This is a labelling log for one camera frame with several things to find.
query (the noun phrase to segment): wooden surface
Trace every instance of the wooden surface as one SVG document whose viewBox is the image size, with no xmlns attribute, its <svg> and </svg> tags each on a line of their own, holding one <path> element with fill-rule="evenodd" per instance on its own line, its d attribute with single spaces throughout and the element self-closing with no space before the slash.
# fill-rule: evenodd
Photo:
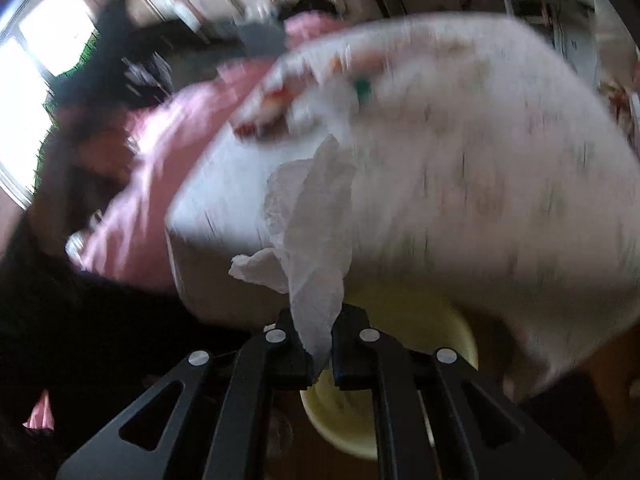
<svg viewBox="0 0 640 480">
<path fill-rule="evenodd" d="M 327 480 L 328 478 L 375 480 L 376 462 L 361 460 L 335 449 L 309 422 L 298 392 L 279 392 L 274 408 L 280 410 L 293 428 L 293 443 L 284 457 L 268 460 L 269 480 Z"/>
</svg>

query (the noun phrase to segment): white tissue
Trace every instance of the white tissue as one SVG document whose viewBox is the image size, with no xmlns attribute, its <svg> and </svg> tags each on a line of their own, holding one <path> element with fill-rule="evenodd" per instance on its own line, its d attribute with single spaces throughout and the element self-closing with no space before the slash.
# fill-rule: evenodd
<svg viewBox="0 0 640 480">
<path fill-rule="evenodd" d="M 273 247 L 232 260 L 238 280 L 289 293 L 293 322 L 317 373 L 351 265 L 351 153 L 329 135 L 314 157 L 281 165 L 269 177 L 264 216 Z"/>
</svg>

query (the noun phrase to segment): metal screw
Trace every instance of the metal screw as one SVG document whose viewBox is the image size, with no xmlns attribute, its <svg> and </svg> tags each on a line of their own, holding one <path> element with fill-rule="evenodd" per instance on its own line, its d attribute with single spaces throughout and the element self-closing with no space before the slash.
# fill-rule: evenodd
<svg viewBox="0 0 640 480">
<path fill-rule="evenodd" d="M 274 328 L 265 334 L 265 338 L 269 343 L 281 343 L 287 338 L 287 333 L 279 328 Z"/>
<path fill-rule="evenodd" d="M 202 366 L 209 361 L 209 354 L 204 350 L 196 350 L 189 355 L 189 364 L 193 366 Z"/>
<path fill-rule="evenodd" d="M 455 363 L 457 358 L 458 354 L 456 354 L 456 351 L 451 348 L 441 348 L 436 352 L 436 359 L 446 365 Z"/>
<path fill-rule="evenodd" d="M 362 339 L 365 343 L 373 343 L 380 339 L 380 332 L 378 332 L 375 328 L 364 328 L 360 330 L 360 339 Z"/>
</svg>

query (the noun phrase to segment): green foliage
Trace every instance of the green foliage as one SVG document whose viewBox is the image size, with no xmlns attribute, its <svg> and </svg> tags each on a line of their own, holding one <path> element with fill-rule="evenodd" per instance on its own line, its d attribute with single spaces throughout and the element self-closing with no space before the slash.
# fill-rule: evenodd
<svg viewBox="0 0 640 480">
<path fill-rule="evenodd" d="M 94 30 L 92 32 L 91 36 L 89 37 L 89 40 L 84 45 L 84 49 L 80 54 L 80 59 L 78 59 L 78 62 L 75 65 L 73 65 L 69 70 L 60 74 L 56 78 L 58 81 L 65 80 L 66 78 L 71 76 L 74 72 L 77 72 L 80 68 L 82 68 L 86 64 L 86 62 L 88 61 L 88 59 L 91 57 L 92 53 L 95 50 L 95 42 L 98 40 L 99 36 L 100 36 L 100 33 L 97 30 Z M 38 149 L 38 165 L 36 167 L 36 171 L 33 179 L 33 192 L 35 192 L 38 189 L 38 186 L 40 185 L 40 172 L 42 171 L 42 166 L 44 164 L 44 152 L 45 152 L 47 137 L 49 137 L 49 134 L 56 128 L 56 122 L 54 120 L 54 115 L 56 111 L 56 97 L 55 95 L 52 94 L 52 92 L 49 92 L 42 106 L 47 111 L 47 114 L 49 114 L 49 117 L 51 119 L 51 127 L 47 131 L 47 135 L 45 136 L 44 140 L 40 144 L 40 148 Z"/>
</svg>

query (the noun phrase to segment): person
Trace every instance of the person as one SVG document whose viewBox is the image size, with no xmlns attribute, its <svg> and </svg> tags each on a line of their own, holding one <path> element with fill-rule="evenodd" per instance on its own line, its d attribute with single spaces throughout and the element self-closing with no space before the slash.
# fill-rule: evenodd
<svg viewBox="0 0 640 480">
<path fill-rule="evenodd" d="M 83 272 L 66 256 L 68 237 L 127 185 L 135 161 L 125 123 L 141 92 L 131 91 L 117 50 L 127 44 L 113 25 L 121 6 L 98 18 L 84 66 L 52 84 L 54 128 L 39 184 L 0 262 L 0 412 L 21 428 L 47 389 L 67 454 L 135 400 L 147 374 L 163 375 L 196 349 L 236 350 L 248 338 L 200 324 L 176 296 Z"/>
</svg>

